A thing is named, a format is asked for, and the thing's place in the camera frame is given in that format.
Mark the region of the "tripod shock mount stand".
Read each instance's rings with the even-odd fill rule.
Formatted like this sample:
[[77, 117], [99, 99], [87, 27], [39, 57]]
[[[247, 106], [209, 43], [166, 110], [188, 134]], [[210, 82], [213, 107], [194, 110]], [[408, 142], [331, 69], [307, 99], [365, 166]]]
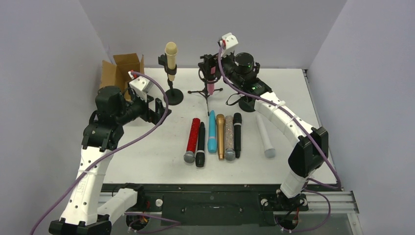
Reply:
[[[215, 85], [221, 78], [219, 67], [218, 67], [218, 54], [214, 54], [214, 55], [205, 54], [201, 56], [200, 59], [202, 59], [202, 62], [198, 63], [198, 67], [199, 67], [198, 76], [199, 76], [199, 79], [203, 82], [204, 88], [199, 91], [187, 91], [187, 93], [188, 94], [198, 93], [205, 99], [206, 105], [207, 105], [207, 115], [209, 116], [210, 110], [209, 110], [208, 98], [211, 95], [208, 94], [207, 84], [213, 83]], [[208, 79], [210, 78], [210, 69], [213, 67], [216, 67], [215, 80], [208, 81]], [[218, 88], [218, 89], [215, 88], [214, 92], [220, 92], [222, 90], [223, 88]]]

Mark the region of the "pink microphone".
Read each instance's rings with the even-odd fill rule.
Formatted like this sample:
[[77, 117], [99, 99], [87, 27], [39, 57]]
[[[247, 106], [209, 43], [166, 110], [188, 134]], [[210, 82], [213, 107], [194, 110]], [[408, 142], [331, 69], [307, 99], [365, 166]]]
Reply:
[[[215, 80], [215, 72], [216, 72], [216, 67], [213, 67], [210, 69], [210, 78], [208, 79], [208, 81], [214, 81]], [[208, 83], [207, 84], [207, 91], [209, 95], [213, 95], [215, 90], [214, 84], [213, 83]]]

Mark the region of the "clip mic stand round base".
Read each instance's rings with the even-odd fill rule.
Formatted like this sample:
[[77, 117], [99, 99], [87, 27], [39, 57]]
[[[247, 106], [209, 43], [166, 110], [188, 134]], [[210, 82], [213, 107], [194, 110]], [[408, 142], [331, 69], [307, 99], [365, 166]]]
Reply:
[[[159, 65], [163, 66], [165, 73], [167, 76], [169, 75], [176, 75], [177, 73], [177, 66], [175, 66], [174, 69], [170, 69], [168, 67], [168, 58], [166, 54], [162, 54], [158, 57], [158, 63]], [[167, 79], [167, 83], [169, 86], [169, 89], [165, 92], [168, 97], [168, 104], [169, 105], [178, 105], [180, 104], [183, 99], [184, 95], [181, 90], [173, 87], [173, 81], [171, 81], [169, 78]]]

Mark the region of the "brown cardboard box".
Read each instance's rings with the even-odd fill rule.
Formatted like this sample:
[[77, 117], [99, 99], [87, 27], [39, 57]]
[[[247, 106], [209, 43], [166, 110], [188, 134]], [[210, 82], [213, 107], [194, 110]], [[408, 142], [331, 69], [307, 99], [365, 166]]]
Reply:
[[132, 80], [129, 71], [144, 74], [144, 57], [136, 53], [114, 55], [114, 62], [102, 61], [101, 79], [99, 88], [117, 86], [123, 92]]

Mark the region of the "slim black microphone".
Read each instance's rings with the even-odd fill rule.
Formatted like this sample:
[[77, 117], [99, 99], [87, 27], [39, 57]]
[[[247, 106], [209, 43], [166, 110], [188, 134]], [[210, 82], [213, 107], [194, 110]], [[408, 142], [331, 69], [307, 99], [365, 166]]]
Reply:
[[240, 158], [241, 155], [241, 130], [242, 130], [242, 116], [240, 113], [233, 115], [233, 130], [234, 130], [234, 150], [235, 157]]

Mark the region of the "gold microphone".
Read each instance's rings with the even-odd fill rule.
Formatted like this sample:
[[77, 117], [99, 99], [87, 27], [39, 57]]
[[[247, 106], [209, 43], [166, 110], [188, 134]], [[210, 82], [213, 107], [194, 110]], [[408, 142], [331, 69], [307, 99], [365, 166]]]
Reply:
[[217, 127], [217, 152], [219, 160], [223, 161], [225, 159], [224, 152], [224, 141], [225, 141], [225, 116], [223, 114], [218, 114], [216, 116], [216, 127]]

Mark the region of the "cream microphone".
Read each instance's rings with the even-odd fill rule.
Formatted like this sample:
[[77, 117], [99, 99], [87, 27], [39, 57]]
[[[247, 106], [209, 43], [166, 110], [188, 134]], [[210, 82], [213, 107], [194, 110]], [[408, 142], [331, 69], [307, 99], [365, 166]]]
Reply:
[[175, 80], [177, 72], [176, 64], [176, 55], [178, 53], [178, 48], [175, 42], [168, 42], [165, 46], [165, 55], [167, 60], [167, 74], [169, 81], [173, 82]]

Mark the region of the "red glitter microphone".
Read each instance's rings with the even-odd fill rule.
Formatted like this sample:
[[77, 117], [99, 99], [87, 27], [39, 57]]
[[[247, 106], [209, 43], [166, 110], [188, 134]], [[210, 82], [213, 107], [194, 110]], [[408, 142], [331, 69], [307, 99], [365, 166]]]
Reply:
[[197, 117], [192, 120], [186, 152], [184, 154], [184, 161], [188, 164], [195, 161], [195, 151], [198, 141], [200, 123], [201, 121]]

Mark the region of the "blue microphone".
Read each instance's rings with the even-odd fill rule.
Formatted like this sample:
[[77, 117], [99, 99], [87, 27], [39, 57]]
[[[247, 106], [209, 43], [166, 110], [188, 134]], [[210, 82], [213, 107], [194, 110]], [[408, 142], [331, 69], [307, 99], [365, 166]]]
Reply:
[[216, 153], [217, 151], [216, 115], [214, 110], [211, 110], [209, 114], [207, 148], [209, 153]]

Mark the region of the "silver glitter microphone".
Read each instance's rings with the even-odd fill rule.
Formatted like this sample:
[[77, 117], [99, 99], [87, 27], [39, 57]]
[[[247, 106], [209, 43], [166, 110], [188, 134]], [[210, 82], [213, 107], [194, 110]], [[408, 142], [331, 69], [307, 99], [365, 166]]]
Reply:
[[225, 117], [225, 159], [235, 160], [233, 116]]

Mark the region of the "white grey microphone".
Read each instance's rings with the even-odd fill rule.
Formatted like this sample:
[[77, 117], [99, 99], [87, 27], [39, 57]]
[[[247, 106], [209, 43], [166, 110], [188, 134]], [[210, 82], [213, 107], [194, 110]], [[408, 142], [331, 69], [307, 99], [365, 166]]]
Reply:
[[257, 127], [259, 130], [259, 134], [263, 144], [264, 156], [266, 158], [274, 158], [277, 154], [276, 149], [273, 147], [270, 141], [270, 137], [268, 135], [267, 129], [265, 127], [264, 121], [261, 115], [257, 114], [255, 116]]

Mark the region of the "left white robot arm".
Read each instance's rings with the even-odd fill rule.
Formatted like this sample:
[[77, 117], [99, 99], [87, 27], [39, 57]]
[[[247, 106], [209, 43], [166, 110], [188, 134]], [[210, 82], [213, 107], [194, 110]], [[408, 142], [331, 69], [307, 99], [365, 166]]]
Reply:
[[171, 113], [160, 99], [155, 99], [155, 110], [148, 107], [132, 89], [131, 101], [125, 99], [125, 91], [117, 86], [106, 86], [98, 90], [95, 98], [96, 110], [83, 131], [81, 161], [75, 182], [68, 189], [70, 195], [60, 219], [51, 221], [52, 235], [109, 235], [112, 225], [124, 212], [141, 200], [141, 185], [132, 184], [122, 188], [116, 195], [99, 207], [105, 174], [113, 154], [124, 134], [123, 126], [137, 118], [159, 127]]

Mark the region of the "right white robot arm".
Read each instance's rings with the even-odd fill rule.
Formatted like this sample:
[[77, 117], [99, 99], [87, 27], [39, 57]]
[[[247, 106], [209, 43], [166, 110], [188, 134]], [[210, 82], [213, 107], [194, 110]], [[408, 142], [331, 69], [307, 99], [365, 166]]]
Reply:
[[327, 158], [328, 132], [323, 127], [310, 124], [307, 118], [298, 116], [277, 94], [291, 84], [289, 90], [294, 98], [299, 98], [302, 94], [300, 88], [306, 86], [303, 71], [262, 69], [255, 63], [246, 73], [237, 73], [234, 59], [233, 53], [226, 57], [221, 57], [220, 53], [201, 56], [202, 61], [198, 63], [199, 78], [212, 84], [222, 80], [245, 102], [245, 108], [237, 107], [243, 112], [244, 156], [248, 156], [249, 151], [252, 151], [253, 156], [259, 154], [253, 146], [259, 135], [249, 131], [249, 128], [257, 127], [254, 114], [261, 114], [272, 124], [265, 128], [267, 131], [277, 131], [284, 136], [283, 146], [288, 147], [290, 152], [283, 154], [279, 161], [282, 165], [276, 169], [282, 176], [276, 194], [286, 199], [295, 198], [305, 190], [316, 170], [323, 165], [329, 170], [333, 169]]

